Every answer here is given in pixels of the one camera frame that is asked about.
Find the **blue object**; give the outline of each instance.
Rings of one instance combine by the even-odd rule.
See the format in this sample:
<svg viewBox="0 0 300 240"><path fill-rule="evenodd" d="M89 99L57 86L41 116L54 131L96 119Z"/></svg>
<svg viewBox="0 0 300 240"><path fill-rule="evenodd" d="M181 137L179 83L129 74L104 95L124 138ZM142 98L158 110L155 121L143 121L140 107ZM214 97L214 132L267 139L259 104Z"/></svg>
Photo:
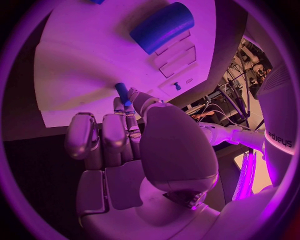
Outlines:
<svg viewBox="0 0 300 240"><path fill-rule="evenodd" d="M92 1L95 4L101 4L104 2L104 0L90 0L90 1Z"/></svg>
<svg viewBox="0 0 300 240"><path fill-rule="evenodd" d="M194 25L190 10L182 3L174 2L140 23L130 36L150 55Z"/></svg>
<svg viewBox="0 0 300 240"><path fill-rule="evenodd" d="M177 91L179 91L181 89L181 86L179 86L178 82L175 82L174 85L175 85Z"/></svg>
<svg viewBox="0 0 300 240"><path fill-rule="evenodd" d="M121 101L124 106L130 106L132 103L128 99L128 90L124 83L117 83L115 86L117 93L119 94Z"/></svg>

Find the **small knob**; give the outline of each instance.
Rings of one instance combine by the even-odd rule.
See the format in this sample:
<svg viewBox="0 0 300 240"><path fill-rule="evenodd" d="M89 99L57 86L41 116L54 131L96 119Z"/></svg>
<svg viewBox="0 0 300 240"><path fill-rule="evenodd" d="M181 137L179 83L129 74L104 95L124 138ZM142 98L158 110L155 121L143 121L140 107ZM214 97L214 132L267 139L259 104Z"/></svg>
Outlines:
<svg viewBox="0 0 300 240"><path fill-rule="evenodd" d="M178 82L175 82L174 85L175 85L177 91L179 91L181 89L181 86L179 86Z"/></svg>

